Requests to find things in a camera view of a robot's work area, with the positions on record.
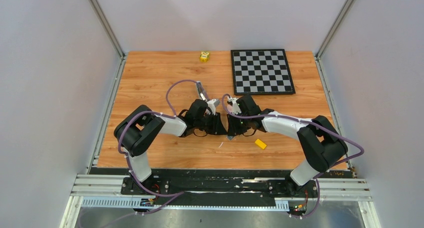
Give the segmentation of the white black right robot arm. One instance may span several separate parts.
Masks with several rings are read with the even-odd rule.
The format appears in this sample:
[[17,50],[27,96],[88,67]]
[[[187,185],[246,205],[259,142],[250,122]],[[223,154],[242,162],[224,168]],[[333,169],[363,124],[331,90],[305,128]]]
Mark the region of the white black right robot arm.
[[348,151],[345,141],[325,116],[299,118],[269,108],[261,109],[251,95],[236,98],[225,94],[223,97],[231,107],[226,108],[226,112],[237,124],[299,141],[305,159],[285,179],[286,192],[292,197],[301,195],[306,183],[334,166]]

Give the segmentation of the grey staples tray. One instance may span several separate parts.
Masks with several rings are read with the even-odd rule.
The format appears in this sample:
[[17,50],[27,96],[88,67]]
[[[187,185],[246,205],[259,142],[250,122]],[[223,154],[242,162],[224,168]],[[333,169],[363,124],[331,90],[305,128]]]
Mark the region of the grey staples tray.
[[235,138],[235,136],[227,135],[227,136],[226,136],[226,138],[227,138],[229,141],[232,141],[232,140]]

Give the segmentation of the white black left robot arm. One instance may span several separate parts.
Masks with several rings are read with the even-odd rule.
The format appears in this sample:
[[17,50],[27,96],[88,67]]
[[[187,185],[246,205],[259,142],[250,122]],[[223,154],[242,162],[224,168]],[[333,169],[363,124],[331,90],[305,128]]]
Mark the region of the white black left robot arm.
[[135,190],[146,195],[153,189],[147,150],[159,134],[181,138],[193,135],[196,130],[206,135],[228,134],[221,114],[216,111],[219,103],[217,99],[195,99],[189,109],[182,110],[177,116],[165,115],[140,105],[115,128],[113,135],[118,147],[123,147],[118,151],[127,155],[128,167],[136,178],[133,185]]

